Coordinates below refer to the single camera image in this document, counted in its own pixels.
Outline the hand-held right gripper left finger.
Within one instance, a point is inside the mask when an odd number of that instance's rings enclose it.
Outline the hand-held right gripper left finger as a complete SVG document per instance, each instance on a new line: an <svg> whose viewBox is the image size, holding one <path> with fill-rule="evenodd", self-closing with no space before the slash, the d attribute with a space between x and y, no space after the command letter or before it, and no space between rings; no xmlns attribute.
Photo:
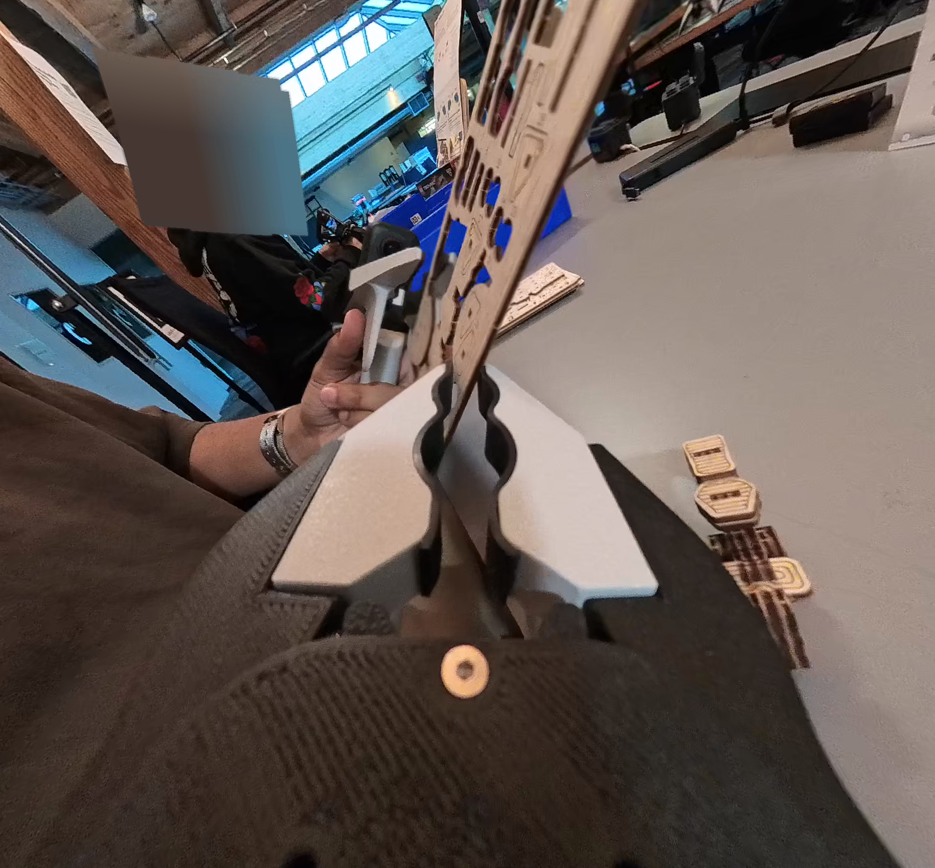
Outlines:
<svg viewBox="0 0 935 868"><path fill-rule="evenodd" d="M431 591L452 373L440 365L337 445L271 575L277 591Z"/></svg>

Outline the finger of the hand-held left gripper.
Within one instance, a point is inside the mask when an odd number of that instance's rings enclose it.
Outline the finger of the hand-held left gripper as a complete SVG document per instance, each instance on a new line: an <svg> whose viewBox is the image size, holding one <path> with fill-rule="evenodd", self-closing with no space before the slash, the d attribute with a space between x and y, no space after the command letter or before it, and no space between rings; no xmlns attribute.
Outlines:
<svg viewBox="0 0 935 868"><path fill-rule="evenodd" d="M361 349L360 380L396 381L406 345L406 336L382 328L387 305L393 295L415 274L423 254L418 247L357 266L349 277L349 308L365 315Z"/></svg>

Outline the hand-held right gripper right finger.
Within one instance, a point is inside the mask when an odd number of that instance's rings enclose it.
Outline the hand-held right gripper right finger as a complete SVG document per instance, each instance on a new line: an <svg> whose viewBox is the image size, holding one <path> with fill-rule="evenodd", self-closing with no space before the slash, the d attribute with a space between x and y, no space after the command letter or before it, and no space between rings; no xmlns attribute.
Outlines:
<svg viewBox="0 0 935 868"><path fill-rule="evenodd" d="M495 597L651 597L658 581L583 436L494 368L478 408L485 458L497 475L485 561Z"/></svg>

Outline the laser-cut wooden puzzle sheet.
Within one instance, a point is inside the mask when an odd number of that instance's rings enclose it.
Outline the laser-cut wooden puzzle sheet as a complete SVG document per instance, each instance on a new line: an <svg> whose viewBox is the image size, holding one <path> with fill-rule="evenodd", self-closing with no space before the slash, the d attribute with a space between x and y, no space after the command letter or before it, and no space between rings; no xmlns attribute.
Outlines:
<svg viewBox="0 0 935 868"><path fill-rule="evenodd" d="M408 342L452 373L450 441L647 0L502 0Z"/></svg>

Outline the person's left forearm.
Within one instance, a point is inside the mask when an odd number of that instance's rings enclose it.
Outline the person's left forearm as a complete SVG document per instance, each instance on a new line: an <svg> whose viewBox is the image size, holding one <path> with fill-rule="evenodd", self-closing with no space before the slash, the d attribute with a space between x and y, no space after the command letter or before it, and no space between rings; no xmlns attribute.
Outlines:
<svg viewBox="0 0 935 868"><path fill-rule="evenodd" d="M198 487L232 503L253 500L282 479L261 449L261 434L273 415L205 425L189 453L188 473Z"/></svg>

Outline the person's left hand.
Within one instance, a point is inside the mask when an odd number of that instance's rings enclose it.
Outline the person's left hand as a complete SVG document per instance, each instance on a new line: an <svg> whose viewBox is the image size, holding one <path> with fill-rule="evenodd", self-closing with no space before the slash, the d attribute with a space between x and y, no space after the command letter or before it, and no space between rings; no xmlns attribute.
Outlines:
<svg viewBox="0 0 935 868"><path fill-rule="evenodd" d="M362 382L358 357L365 329L364 313L346 313L314 366L301 401L282 415L281 439L293 463L302 464L402 391L398 385Z"/></svg>

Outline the stack of wooden puzzle sheets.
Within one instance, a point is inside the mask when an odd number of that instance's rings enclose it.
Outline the stack of wooden puzzle sheets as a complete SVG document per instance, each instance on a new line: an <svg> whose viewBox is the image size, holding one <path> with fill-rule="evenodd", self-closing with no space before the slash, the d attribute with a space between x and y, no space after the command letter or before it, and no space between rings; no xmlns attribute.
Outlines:
<svg viewBox="0 0 935 868"><path fill-rule="evenodd" d="M566 299L583 284L583 277L554 262L539 268L520 281L498 325L497 336L507 334L555 303Z"/></svg>

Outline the instruction booklet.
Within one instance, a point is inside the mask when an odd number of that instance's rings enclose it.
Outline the instruction booklet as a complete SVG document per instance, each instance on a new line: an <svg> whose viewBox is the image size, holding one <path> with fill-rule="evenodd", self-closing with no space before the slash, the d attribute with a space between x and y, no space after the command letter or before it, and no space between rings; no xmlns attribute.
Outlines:
<svg viewBox="0 0 935 868"><path fill-rule="evenodd" d="M446 0L434 29L433 100L438 169L461 156L468 133L469 106L460 76L463 0Z"/></svg>

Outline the small rounded wooden puzzle piece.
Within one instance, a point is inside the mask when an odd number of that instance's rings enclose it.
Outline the small rounded wooden puzzle piece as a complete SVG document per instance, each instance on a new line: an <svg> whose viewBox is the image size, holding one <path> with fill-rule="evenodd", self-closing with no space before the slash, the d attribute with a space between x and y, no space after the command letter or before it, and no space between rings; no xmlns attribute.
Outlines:
<svg viewBox="0 0 935 868"><path fill-rule="evenodd" d="M812 582L801 562L794 558L769 558L761 570L762 578L755 585L759 589L784 595L790 601L798 601L812 595Z"/></svg>

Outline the person's brown sweater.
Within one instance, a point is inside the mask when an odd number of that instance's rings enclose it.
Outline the person's brown sweater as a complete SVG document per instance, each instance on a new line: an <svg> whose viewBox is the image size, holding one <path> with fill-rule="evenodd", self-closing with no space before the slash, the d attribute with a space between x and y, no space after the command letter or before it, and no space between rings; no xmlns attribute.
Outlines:
<svg viewBox="0 0 935 868"><path fill-rule="evenodd" d="M240 519L190 480L199 430L2 359L2 866L44 862L151 628Z"/></svg>

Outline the black power strip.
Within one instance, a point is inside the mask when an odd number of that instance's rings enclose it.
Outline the black power strip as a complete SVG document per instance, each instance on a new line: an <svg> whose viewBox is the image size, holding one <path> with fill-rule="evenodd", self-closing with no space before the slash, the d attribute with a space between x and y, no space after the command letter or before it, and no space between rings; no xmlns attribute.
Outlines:
<svg viewBox="0 0 935 868"><path fill-rule="evenodd" d="M705 125L641 160L619 175L621 193L635 201L649 188L730 145L739 133L736 119L711 119Z"/></svg>

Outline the black flat box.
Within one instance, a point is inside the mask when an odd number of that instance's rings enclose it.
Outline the black flat box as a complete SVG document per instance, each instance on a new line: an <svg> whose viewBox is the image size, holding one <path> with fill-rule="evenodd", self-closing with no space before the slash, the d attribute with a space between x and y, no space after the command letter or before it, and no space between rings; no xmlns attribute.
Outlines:
<svg viewBox="0 0 935 868"><path fill-rule="evenodd" d="M790 118L792 145L801 149L867 132L892 106L893 94L884 82L847 92L834 100L823 100Z"/></svg>

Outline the white paper stand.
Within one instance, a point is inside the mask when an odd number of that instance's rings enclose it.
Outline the white paper stand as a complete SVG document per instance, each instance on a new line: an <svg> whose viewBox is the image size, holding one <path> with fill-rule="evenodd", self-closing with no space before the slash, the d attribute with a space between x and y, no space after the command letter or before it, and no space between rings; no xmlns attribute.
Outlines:
<svg viewBox="0 0 935 868"><path fill-rule="evenodd" d="M929 0L890 151L934 143L934 0Z"/></svg>

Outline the dark wooden frame scrap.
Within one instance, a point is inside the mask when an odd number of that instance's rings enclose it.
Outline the dark wooden frame scrap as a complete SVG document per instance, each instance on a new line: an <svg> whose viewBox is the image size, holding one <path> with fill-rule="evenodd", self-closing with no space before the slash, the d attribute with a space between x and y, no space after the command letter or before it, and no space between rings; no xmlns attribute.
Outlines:
<svg viewBox="0 0 935 868"><path fill-rule="evenodd" d="M761 570L767 559L789 557L775 529L758 526L722 531L710 535L708 545L764 620L787 668L809 669L811 663L794 611L795 603L804 599L790 601L780 593L755 585L762 578Z"/></svg>

